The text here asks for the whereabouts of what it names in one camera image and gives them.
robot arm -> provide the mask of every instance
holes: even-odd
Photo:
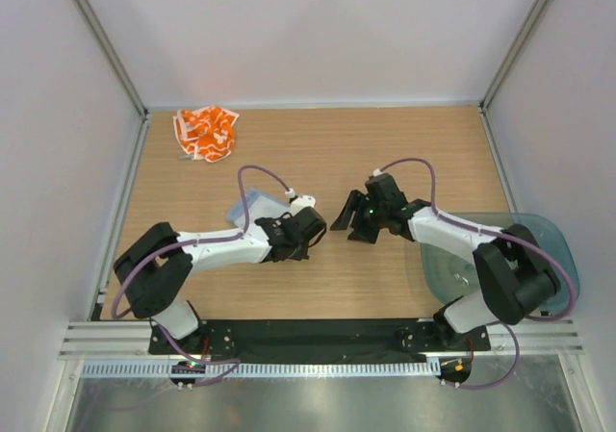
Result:
[[[190,303],[177,295],[186,279],[232,264],[308,259],[310,241],[315,237],[313,244],[318,241],[327,226],[314,205],[312,196],[297,197],[289,212],[279,218],[257,218],[243,234],[240,228],[187,233],[175,232],[167,222],[154,225],[114,264],[115,275],[123,283],[143,258],[178,244],[144,267],[131,282],[126,297],[133,315],[152,318],[176,340],[186,338],[200,325]]]
[[[475,264],[480,291],[450,302],[434,316],[441,323],[444,340],[498,320],[516,324],[560,290],[547,261],[485,233],[506,233],[536,245],[524,226],[514,224],[503,230],[450,215],[445,221],[427,201],[408,202],[388,173],[371,177],[366,189],[366,194],[350,193],[331,230],[345,230],[350,224],[349,240],[375,243],[379,231],[387,228],[393,235],[438,246]]]

orange cloth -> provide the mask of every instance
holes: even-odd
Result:
[[[233,125],[238,116],[221,107],[193,112],[178,110],[173,117],[175,137],[192,159],[214,163],[229,156],[235,148]]]

black mounting plate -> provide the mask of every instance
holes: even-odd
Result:
[[[465,338],[444,345],[435,326],[434,321],[421,318],[209,319],[203,321],[201,335],[209,338],[213,360],[238,357],[254,364],[411,363],[422,360],[421,352],[468,350]],[[491,349],[485,326],[467,336],[474,351]],[[156,339],[150,340],[150,354],[175,353]]]

cable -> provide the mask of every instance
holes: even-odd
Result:
[[[430,161],[425,160],[424,158],[401,158],[399,160],[392,161],[391,163],[389,163],[389,164],[383,166],[382,168],[380,168],[379,170],[380,171],[384,171],[384,170],[388,169],[389,167],[392,167],[394,165],[399,165],[400,163],[422,163],[430,171],[430,179],[431,179],[430,207],[432,209],[432,212],[438,218],[442,219],[444,222],[446,222],[446,223],[448,223],[450,225],[454,225],[456,227],[460,227],[460,228],[463,228],[465,230],[468,230],[468,231],[471,231],[471,232],[474,232],[474,233],[478,233],[479,235],[483,234],[483,235],[488,235],[488,236],[500,238],[500,239],[505,240],[505,241],[515,242],[516,244],[519,244],[521,247],[525,247],[525,248],[531,250],[532,252],[534,252],[535,254],[541,256],[543,259],[548,261],[548,263],[550,263],[550,265],[553,266],[560,273],[560,275],[562,276],[563,280],[567,284],[567,288],[569,289],[569,302],[567,303],[567,307],[565,307],[565,309],[562,312],[560,312],[559,314],[556,314],[556,315],[551,316],[551,317],[532,317],[532,316],[527,316],[528,319],[532,319],[534,321],[557,321],[557,320],[563,319],[566,316],[568,316],[569,314],[571,314],[571,311],[573,310],[573,308],[576,305],[576,300],[578,299],[578,296],[576,294],[576,288],[574,286],[573,280],[569,276],[569,273],[567,273],[567,270],[565,270],[564,267],[554,257],[552,257],[550,254],[548,254],[546,251],[544,251],[540,247],[535,246],[531,242],[524,241],[524,240],[522,240],[520,238],[514,237],[512,235],[508,235],[508,234],[502,233],[502,232],[495,232],[495,231],[491,231],[491,230],[482,230],[480,227],[474,227],[473,225],[469,225],[469,224],[467,224],[465,222],[461,222],[461,221],[456,220],[454,218],[451,218],[449,216],[444,216],[443,213],[441,213],[439,211],[439,209],[436,207],[436,172],[434,170],[434,166],[430,163]],[[458,387],[460,389],[466,389],[466,390],[469,390],[469,391],[480,391],[480,390],[483,390],[483,389],[490,389],[492,387],[497,387],[497,386],[499,386],[500,384],[505,382],[507,379],[509,379],[513,375],[513,373],[515,372],[516,368],[520,364],[520,344],[518,343],[518,338],[516,338],[515,333],[513,332],[513,330],[507,324],[499,322],[499,321],[491,323],[491,324],[502,324],[502,326],[504,326],[504,328],[507,330],[507,332],[511,335],[511,338],[513,339],[513,343],[514,343],[514,346],[515,346],[515,356],[514,356],[513,365],[511,367],[511,369],[501,379],[499,379],[497,381],[494,381],[494,382],[490,382],[488,384],[483,384],[483,385],[478,385],[478,386],[466,386],[466,385],[457,384],[457,386],[456,386],[455,384],[452,384],[452,383],[446,381],[447,385],[451,385],[453,387]]]
[[[242,230],[235,235],[231,235],[230,237],[218,237],[218,238],[207,238],[207,239],[199,239],[199,240],[179,241],[174,244],[161,247],[160,249],[152,252],[151,254],[148,254],[145,258],[141,260],[141,262],[137,264],[135,268],[131,270],[131,272],[128,274],[128,276],[122,283],[122,286],[120,287],[119,291],[115,295],[114,302],[112,303],[112,311],[111,311],[113,319],[122,319],[126,317],[126,315],[128,315],[128,313],[132,310],[129,307],[128,309],[125,309],[119,313],[117,311],[117,307],[119,306],[119,302],[122,296],[124,296],[124,294],[126,293],[126,290],[131,285],[135,277],[139,274],[140,271],[143,270],[145,266],[147,266],[150,262],[155,260],[157,257],[163,254],[166,254],[169,251],[172,251],[174,249],[178,249],[180,247],[189,246],[193,244],[203,244],[203,243],[211,243],[211,242],[228,242],[228,241],[238,240],[246,233],[246,231],[248,230],[248,227],[250,226],[250,215],[248,213],[248,200],[246,199],[246,194],[245,194],[245,189],[244,189],[243,174],[244,174],[244,171],[247,169],[256,169],[256,170],[265,172],[267,175],[273,177],[280,185],[282,185],[282,187],[285,189],[285,192],[292,191],[292,189],[278,175],[276,175],[275,173],[273,173],[272,171],[268,169],[265,169],[264,167],[261,167],[260,165],[243,165],[242,167],[240,167],[240,169],[238,170],[238,187],[240,189],[240,199],[242,201],[242,207],[244,208],[244,227],[242,228]],[[229,364],[232,365],[231,368],[229,368],[227,371],[223,372],[222,374],[216,377],[213,377],[211,379],[205,379],[199,382],[195,382],[192,385],[193,387],[204,387],[204,386],[215,384],[221,381],[222,379],[224,379],[224,377],[226,377],[229,373],[237,369],[238,366],[240,365],[240,359],[238,358],[231,358],[228,360],[219,360],[215,362],[194,358],[193,356],[189,355],[184,350],[182,350],[182,348],[179,346],[177,341],[173,339],[173,337],[169,334],[169,332],[164,326],[159,324],[159,327],[161,328],[161,332],[163,333],[163,335],[167,338],[169,345],[171,345],[178,354],[182,355],[187,360],[197,362],[200,365],[204,365],[204,366],[229,365]]]

white backdrop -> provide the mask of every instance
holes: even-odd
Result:
[[[71,0],[0,0],[0,429],[41,430],[138,116]]]
[[[555,0],[491,110],[523,212],[552,219],[580,277],[574,313],[616,404],[616,0]],[[616,430],[612,417],[606,430]]]
[[[534,0],[90,0],[150,107],[482,98]]]

